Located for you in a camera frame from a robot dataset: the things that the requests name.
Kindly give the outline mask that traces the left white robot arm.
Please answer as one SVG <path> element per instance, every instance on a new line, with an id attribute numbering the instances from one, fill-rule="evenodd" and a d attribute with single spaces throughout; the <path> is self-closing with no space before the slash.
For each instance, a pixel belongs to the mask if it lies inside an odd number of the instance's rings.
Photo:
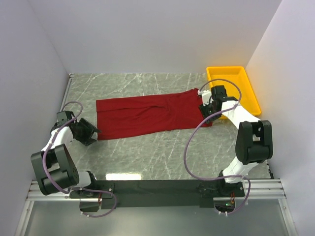
<path id="1" fill-rule="evenodd" d="M 43 195 L 60 192 L 52 180 L 64 191 L 79 187 L 88 198 L 98 193 L 98 184 L 94 182 L 93 174 L 90 171 L 79 172 L 67 148 L 73 140 L 89 146 L 96 142 L 92 138 L 93 134 L 100 132 L 84 118 L 77 121 L 71 111 L 57 113 L 57 122 L 51 129 L 47 145 L 31 155 L 31 164 Z"/>

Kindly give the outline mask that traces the red t shirt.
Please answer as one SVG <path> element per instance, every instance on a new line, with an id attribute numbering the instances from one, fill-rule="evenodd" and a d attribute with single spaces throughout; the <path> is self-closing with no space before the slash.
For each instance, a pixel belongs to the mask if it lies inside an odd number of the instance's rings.
<path id="1" fill-rule="evenodd" d="M 98 140 L 196 128 L 203 116 L 198 89 L 96 101 Z"/>

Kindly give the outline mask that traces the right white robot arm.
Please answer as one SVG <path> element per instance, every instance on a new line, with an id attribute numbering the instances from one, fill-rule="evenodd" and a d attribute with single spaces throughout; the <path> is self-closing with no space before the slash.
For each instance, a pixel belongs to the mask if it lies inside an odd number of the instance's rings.
<path id="1" fill-rule="evenodd" d="M 225 179 L 216 184 L 217 193 L 227 196 L 239 186 L 241 179 L 237 175 L 247 175 L 252 168 L 272 157 L 272 125 L 269 121 L 260 120 L 249 113 L 237 98 L 228 96 L 223 85 L 197 93 L 202 99 L 199 109 L 204 118 L 212 116 L 208 121 L 215 121 L 224 115 L 238 130 L 236 157 L 220 172 L 220 176 Z"/>

